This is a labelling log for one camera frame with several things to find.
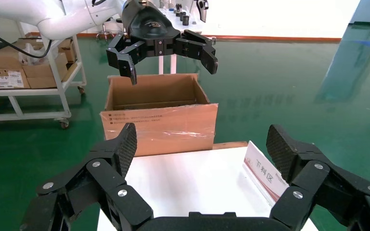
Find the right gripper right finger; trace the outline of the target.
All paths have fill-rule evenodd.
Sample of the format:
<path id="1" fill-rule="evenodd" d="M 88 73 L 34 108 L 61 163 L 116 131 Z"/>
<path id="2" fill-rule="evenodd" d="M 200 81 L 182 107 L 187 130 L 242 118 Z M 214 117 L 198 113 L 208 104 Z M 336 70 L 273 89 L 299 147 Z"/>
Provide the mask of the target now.
<path id="1" fill-rule="evenodd" d="M 270 217 L 291 231 L 304 227 L 315 206 L 328 210 L 349 231 L 370 231 L 370 181 L 340 168 L 314 144 L 271 125 L 266 148 L 288 188 Z"/>

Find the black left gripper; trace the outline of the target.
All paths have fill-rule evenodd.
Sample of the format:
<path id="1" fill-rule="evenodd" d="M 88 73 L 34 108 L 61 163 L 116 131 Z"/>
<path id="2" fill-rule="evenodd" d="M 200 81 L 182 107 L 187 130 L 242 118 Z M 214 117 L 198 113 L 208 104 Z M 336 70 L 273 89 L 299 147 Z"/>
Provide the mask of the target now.
<path id="1" fill-rule="evenodd" d="M 175 29 L 171 21 L 151 2 L 128 0 L 122 9 L 122 22 L 129 39 L 115 36 L 106 49 L 109 66 L 137 84 L 135 64 L 146 57 L 177 54 L 200 60 L 205 69 L 216 74 L 218 59 L 212 40 L 191 30 Z"/>

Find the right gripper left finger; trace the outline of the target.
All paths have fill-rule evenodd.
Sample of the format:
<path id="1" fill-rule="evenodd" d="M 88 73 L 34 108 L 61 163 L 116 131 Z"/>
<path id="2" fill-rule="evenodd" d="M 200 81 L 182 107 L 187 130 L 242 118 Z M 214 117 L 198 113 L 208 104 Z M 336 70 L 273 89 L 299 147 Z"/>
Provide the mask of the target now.
<path id="1" fill-rule="evenodd" d="M 118 231 L 137 231 L 153 210 L 126 182 L 137 149 L 134 123 L 119 135 L 97 143 L 72 168 L 37 187 L 20 224 L 23 231 L 68 231 L 81 212 L 98 204 Z"/>

